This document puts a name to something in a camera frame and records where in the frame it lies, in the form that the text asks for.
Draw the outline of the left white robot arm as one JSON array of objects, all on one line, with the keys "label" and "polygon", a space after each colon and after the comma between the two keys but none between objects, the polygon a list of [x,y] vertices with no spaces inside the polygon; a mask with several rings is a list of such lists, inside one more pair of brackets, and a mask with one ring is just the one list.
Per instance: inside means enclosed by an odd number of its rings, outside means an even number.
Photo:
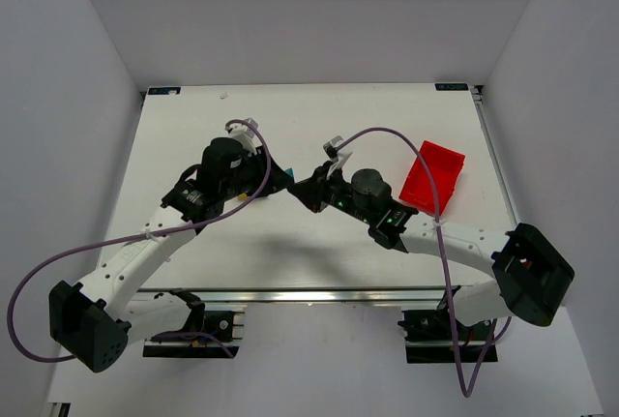
[{"label": "left white robot arm", "polygon": [[247,150],[218,137],[162,198],[144,226],[145,238],[123,245],[75,284],[59,282],[49,293],[51,337],[92,372],[102,372],[125,348],[163,333],[192,337],[203,327],[204,304],[173,288],[145,302],[135,293],[170,257],[198,234],[197,223],[220,216],[240,194],[268,196],[285,190],[293,177],[268,159],[263,147]]}]

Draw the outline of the red plastic bin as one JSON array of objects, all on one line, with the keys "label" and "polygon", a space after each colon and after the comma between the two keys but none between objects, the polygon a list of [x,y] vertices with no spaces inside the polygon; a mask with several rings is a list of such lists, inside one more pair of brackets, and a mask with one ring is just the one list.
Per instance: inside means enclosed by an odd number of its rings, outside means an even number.
[{"label": "red plastic bin", "polygon": [[412,164],[400,189],[398,199],[419,211],[435,214],[434,198],[438,197],[438,213],[442,215],[454,195],[465,156],[459,152],[425,140],[420,154],[431,174],[431,185],[422,161],[417,158]]}]

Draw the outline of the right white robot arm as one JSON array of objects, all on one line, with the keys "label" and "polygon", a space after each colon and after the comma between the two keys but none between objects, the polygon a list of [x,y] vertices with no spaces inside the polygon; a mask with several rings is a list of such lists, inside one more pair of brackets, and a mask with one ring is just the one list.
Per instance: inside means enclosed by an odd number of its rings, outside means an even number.
[{"label": "right white robot arm", "polygon": [[462,326],[515,316],[547,327],[575,278],[572,266],[535,226],[519,223],[501,233],[437,224],[395,201],[390,185],[375,169],[360,169],[345,180],[340,171],[323,164],[288,190],[313,213],[333,207],[366,224],[368,236],[386,250],[445,256],[487,275],[484,283],[456,289],[445,305]]}]

